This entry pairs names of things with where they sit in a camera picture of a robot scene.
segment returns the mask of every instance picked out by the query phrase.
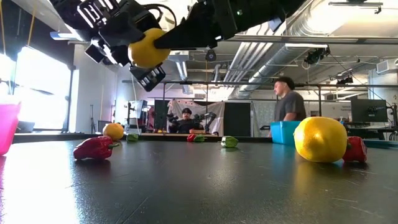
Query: gray t-shirt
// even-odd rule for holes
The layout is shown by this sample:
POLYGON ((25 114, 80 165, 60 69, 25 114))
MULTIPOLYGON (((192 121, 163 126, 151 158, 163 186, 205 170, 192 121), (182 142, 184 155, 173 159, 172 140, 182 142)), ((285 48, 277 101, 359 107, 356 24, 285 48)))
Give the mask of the gray t-shirt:
POLYGON ((290 91, 277 102, 274 115, 275 121, 283 121, 288 113, 297 114, 295 121, 302 121, 307 117, 305 114, 304 99, 294 91, 290 91))

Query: fake vegetable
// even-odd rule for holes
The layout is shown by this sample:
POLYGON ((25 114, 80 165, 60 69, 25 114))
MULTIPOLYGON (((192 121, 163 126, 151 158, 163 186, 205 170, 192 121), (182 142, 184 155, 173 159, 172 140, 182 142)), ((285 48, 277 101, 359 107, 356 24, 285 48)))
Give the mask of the fake vegetable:
POLYGON ((366 154, 368 148, 360 137, 350 136, 348 137, 348 145, 346 153, 343 156, 344 162, 366 162, 366 154))
POLYGON ((196 136, 197 136, 196 134, 190 134, 190 135, 188 135, 187 141, 188 141, 188 142, 193 142, 193 140, 195 140, 196 136))
POLYGON ((118 141, 124 136, 123 127, 118 123, 107 124, 102 130, 104 136, 109 136, 113 141, 118 141))
POLYGON ((106 159, 112 156, 112 149, 119 146, 113 144, 109 136, 89 138, 80 143, 73 151, 75 159, 106 159))
POLYGON ((205 141, 205 137, 201 134, 198 134, 195 138, 194 138, 194 142, 204 142, 205 141))
POLYGON ((221 140, 221 145, 223 147, 231 148, 238 145, 238 140, 232 136, 224 136, 221 140))
POLYGON ((128 134, 127 135, 127 142, 134 142, 134 141, 138 141, 138 134, 128 134))
POLYGON ((205 138, 203 135, 201 135, 201 134, 198 134, 198 135, 196 135, 196 134, 190 134, 190 135, 187 137, 187 141, 188 141, 188 142, 204 142, 205 139, 206 139, 206 138, 205 138))

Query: yellow lemon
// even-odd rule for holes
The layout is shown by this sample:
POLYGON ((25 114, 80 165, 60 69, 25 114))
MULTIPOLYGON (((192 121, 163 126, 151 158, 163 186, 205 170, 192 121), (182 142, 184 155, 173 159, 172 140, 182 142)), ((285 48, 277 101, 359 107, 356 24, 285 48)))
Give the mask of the yellow lemon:
POLYGON ((144 34, 142 40, 129 45, 129 59, 135 62, 137 67, 153 68, 167 59, 170 49, 155 48, 154 41, 165 34, 162 29, 151 28, 144 34))
POLYGON ((336 162, 347 147, 344 126, 331 118, 311 117, 304 119, 294 131, 297 152, 312 162, 336 162))
POLYGON ((102 130, 104 136, 109 136, 113 141, 118 141, 124 136, 123 127, 120 124, 107 124, 102 130))

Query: black table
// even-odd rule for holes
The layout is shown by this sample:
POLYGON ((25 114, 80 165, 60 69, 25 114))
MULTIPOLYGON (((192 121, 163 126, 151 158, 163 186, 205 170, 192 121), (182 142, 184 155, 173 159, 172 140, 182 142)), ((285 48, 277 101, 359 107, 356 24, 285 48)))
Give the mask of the black table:
POLYGON ((367 166, 304 161, 294 148, 123 142, 76 162, 81 141, 14 144, 0 157, 2 223, 398 223, 398 152, 367 166))

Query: pink cup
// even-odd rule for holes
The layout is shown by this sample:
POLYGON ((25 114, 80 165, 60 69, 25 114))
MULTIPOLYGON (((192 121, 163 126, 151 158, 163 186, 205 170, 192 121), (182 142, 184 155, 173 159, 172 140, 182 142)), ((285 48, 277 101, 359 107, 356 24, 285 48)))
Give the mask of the pink cup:
POLYGON ((0 156, 7 153, 12 144, 20 110, 20 102, 0 101, 0 156))

